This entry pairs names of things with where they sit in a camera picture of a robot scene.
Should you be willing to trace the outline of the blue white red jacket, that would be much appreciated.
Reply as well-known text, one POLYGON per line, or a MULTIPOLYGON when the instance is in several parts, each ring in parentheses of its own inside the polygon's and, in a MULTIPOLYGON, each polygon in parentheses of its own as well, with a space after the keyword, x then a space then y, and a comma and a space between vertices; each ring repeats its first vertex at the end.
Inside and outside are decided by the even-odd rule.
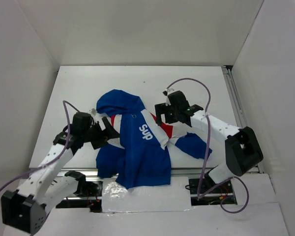
POLYGON ((100 148, 96 167, 100 178, 117 175, 116 182, 126 189, 139 186, 160 186, 171 183, 171 158, 168 146, 173 145, 195 159, 211 154, 197 134, 180 128, 156 124, 140 97, 113 89, 96 103, 100 117, 107 117, 120 137, 100 148))

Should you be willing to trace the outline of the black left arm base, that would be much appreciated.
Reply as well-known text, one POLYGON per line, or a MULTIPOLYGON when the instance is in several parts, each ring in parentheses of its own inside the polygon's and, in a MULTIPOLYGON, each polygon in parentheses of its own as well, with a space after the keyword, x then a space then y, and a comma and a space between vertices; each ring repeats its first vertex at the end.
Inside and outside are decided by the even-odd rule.
POLYGON ((90 212, 102 212, 103 181, 87 181, 80 193, 64 198, 56 208, 87 208, 90 212))

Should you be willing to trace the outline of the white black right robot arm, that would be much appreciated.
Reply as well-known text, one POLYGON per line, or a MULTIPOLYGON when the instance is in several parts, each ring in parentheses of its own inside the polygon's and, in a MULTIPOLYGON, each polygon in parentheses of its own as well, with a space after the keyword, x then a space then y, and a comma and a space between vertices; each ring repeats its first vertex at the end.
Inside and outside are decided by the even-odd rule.
POLYGON ((222 181, 244 175, 264 159, 252 128, 230 125, 197 104, 191 106, 182 91, 170 93, 166 102, 154 107, 158 125, 164 115, 166 123, 181 122, 197 128, 225 146, 225 160, 204 175, 205 188, 210 193, 217 192, 222 181))

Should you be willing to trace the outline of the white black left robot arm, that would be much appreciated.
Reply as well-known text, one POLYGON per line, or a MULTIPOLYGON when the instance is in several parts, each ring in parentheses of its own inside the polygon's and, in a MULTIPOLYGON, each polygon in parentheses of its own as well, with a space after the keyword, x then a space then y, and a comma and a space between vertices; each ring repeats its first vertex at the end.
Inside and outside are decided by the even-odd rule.
POLYGON ((85 143, 93 149, 107 145, 108 140, 120 137, 111 122, 102 117, 94 121, 89 113, 77 112, 72 120, 53 140, 53 144, 38 168, 28 175, 14 191, 5 191, 0 199, 3 224, 36 234, 51 210, 64 198, 87 191, 86 176, 68 171, 57 179, 58 173, 85 143))

